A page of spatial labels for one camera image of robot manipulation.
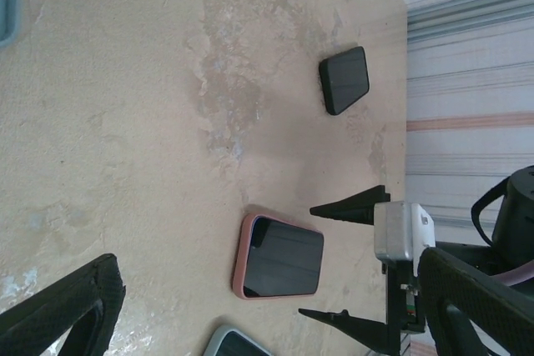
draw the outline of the pink phone case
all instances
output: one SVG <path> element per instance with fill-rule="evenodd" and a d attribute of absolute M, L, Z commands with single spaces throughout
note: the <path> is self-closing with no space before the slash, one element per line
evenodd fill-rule
<path fill-rule="evenodd" d="M 232 282 L 232 289 L 234 290 L 234 293 L 244 299 L 244 300 L 265 300 L 265 299 L 279 299 L 279 298 L 303 298 L 307 296 L 311 296 L 314 293 L 307 293 L 306 295 L 285 295 L 285 296 L 262 296 L 258 298 L 247 298 L 244 296 L 243 292 L 243 286 L 244 286 L 244 275 L 247 270 L 247 258 L 249 256 L 249 246 L 250 246 L 250 237 L 252 236 L 252 227 L 254 227 L 254 221 L 257 218 L 260 217 L 266 217 L 270 218 L 274 221 L 280 221 L 284 224 L 293 225 L 295 227 L 308 229 L 310 231 L 315 231 L 317 233 L 320 233 L 320 231 L 310 228 L 310 227 L 303 227 L 302 225 L 293 224 L 288 221 L 281 220 L 280 218 L 276 218 L 273 216 L 269 216 L 266 213 L 251 213 L 247 214 L 243 220 L 243 225 L 241 226 L 241 237 L 239 238 L 239 249 L 237 252 L 237 260 L 235 262 L 235 270 L 234 270 L 234 279 Z"/>

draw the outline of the smartphone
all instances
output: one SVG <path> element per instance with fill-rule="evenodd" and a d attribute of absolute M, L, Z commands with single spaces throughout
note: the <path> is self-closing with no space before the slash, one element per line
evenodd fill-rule
<path fill-rule="evenodd" d="M 272 356 L 254 340 L 229 325 L 217 328 L 204 356 Z"/>
<path fill-rule="evenodd" d="M 242 299 L 313 295 L 323 234 L 264 214 L 243 220 L 232 288 Z"/>

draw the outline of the phone screen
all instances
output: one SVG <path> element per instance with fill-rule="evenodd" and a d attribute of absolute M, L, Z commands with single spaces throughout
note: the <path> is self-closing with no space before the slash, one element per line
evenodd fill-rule
<path fill-rule="evenodd" d="M 244 295 L 258 298 L 315 293 L 324 242 L 322 233 L 257 218 L 250 236 Z"/>
<path fill-rule="evenodd" d="M 227 333 L 215 356 L 269 356 L 236 332 Z"/>

